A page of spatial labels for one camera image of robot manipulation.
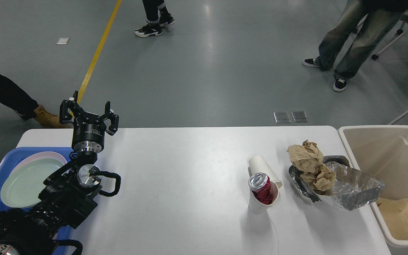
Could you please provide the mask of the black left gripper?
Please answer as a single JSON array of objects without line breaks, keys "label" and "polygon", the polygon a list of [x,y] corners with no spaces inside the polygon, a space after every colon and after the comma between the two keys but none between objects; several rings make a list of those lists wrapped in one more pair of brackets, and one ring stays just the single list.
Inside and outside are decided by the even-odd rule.
[{"label": "black left gripper", "polygon": [[96,124],[89,124],[87,113],[79,106],[78,91],[60,105],[59,123],[73,123],[71,148],[74,152],[92,151],[99,153],[104,149],[105,132],[113,136],[118,131],[119,116],[111,109],[111,102],[105,104],[105,113],[98,116]]}]

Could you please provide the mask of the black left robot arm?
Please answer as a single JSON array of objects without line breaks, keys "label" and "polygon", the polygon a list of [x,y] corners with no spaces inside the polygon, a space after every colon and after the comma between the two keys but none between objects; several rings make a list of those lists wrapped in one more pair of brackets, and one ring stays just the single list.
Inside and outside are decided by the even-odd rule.
[{"label": "black left robot arm", "polygon": [[113,197],[120,190],[121,177],[102,171],[96,165],[97,154],[104,149],[104,135],[118,130],[119,116],[110,102],[103,115],[85,111],[78,102],[78,91],[60,106],[61,124],[73,124],[70,161],[43,181],[40,202],[32,209],[0,212],[0,252],[14,255],[52,255],[62,246],[83,251],[75,239],[55,239],[64,226],[77,228],[97,207],[96,195]]}]

